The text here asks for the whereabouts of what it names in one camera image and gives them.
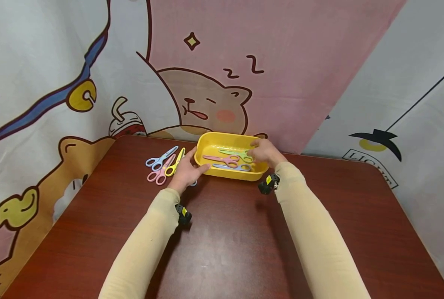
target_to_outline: sparkle star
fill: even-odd
[[[188,45],[190,51],[193,51],[195,47],[200,44],[200,41],[195,37],[195,34],[193,32],[190,32],[190,35],[184,38],[184,42]]]

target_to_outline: fabric backdrop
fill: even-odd
[[[377,167],[444,277],[444,1],[408,1],[329,116],[304,154]]]
[[[404,3],[0,0],[0,295],[115,138],[301,152]]]

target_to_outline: yellow scissors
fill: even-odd
[[[219,152],[221,152],[222,154],[230,154],[230,155],[235,155],[235,156],[239,156],[245,163],[253,163],[253,158],[250,157],[249,155],[247,155],[248,151],[244,151],[244,152],[234,152],[234,151],[226,151],[226,150],[218,150]]]
[[[183,158],[185,156],[185,147],[183,147],[180,152],[179,155],[177,156],[177,160],[175,160],[174,165],[167,167],[167,169],[165,170],[165,176],[173,176],[175,173],[175,170],[177,169],[177,165],[180,162],[180,159]]]

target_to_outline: blue stripe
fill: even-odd
[[[51,108],[64,103],[67,95],[75,86],[80,84],[82,81],[89,79],[89,76],[91,75],[90,67],[93,65],[100,52],[102,51],[106,38],[107,36],[105,34],[101,35],[101,37],[99,37],[99,39],[89,48],[89,51],[87,52],[85,57],[86,62],[84,63],[81,74],[76,81],[69,85],[66,85],[59,92],[43,98],[43,100],[37,103],[36,106],[32,107],[31,110],[26,111],[20,119],[12,120],[11,122],[9,122],[8,125],[0,131],[0,138],[5,138],[21,127],[35,122],[39,117],[43,116],[43,114],[45,114]]]

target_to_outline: hand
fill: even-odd
[[[194,147],[185,157],[180,159],[177,169],[175,169],[174,178],[167,186],[177,191],[180,195],[182,195],[188,186],[198,180],[202,173],[210,169],[210,164],[204,164],[198,167],[193,163],[192,158],[196,151],[197,147]]]
[[[255,139],[250,146],[256,147],[247,152],[254,158],[254,163],[267,162],[273,169],[287,159],[268,139]]]

